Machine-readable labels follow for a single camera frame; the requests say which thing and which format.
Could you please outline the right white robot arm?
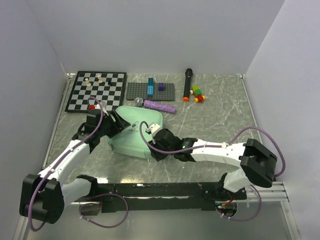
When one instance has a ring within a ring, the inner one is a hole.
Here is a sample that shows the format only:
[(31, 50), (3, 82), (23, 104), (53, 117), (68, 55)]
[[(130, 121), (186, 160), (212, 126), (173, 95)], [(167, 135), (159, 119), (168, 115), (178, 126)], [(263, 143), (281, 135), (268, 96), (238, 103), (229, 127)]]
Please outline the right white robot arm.
[(149, 126), (145, 132), (152, 136), (147, 146), (157, 161), (172, 155), (181, 162), (214, 162), (236, 167), (219, 181), (218, 193), (223, 199), (230, 199), (250, 185), (261, 188), (273, 185), (277, 157), (256, 139), (233, 144), (190, 137), (180, 139), (159, 126)]

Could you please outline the mint green medicine case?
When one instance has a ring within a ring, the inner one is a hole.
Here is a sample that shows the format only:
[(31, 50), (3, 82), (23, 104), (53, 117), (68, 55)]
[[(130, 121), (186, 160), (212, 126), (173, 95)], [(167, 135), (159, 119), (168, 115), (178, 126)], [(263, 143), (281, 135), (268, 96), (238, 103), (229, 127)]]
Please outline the mint green medicine case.
[(112, 138), (106, 138), (111, 150), (118, 154), (151, 159), (151, 151), (140, 135), (140, 123), (147, 122), (149, 125), (158, 124), (163, 126), (163, 115), (148, 108), (134, 106), (119, 106), (116, 113), (130, 123), (130, 126)]

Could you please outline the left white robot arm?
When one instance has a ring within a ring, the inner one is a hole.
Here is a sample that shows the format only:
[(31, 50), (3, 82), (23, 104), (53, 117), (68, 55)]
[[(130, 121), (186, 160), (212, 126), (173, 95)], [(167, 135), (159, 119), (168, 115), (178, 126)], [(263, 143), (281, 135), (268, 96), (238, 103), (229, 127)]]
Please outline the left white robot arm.
[(54, 224), (64, 208), (73, 201), (81, 197), (87, 201), (95, 200), (99, 195), (96, 178), (81, 175), (71, 186), (66, 186), (65, 182), (76, 166), (100, 144), (102, 137), (111, 139), (130, 126), (115, 110), (89, 111), (86, 121), (80, 125), (61, 155), (37, 175), (28, 174), (24, 178), (19, 214), (30, 221)]

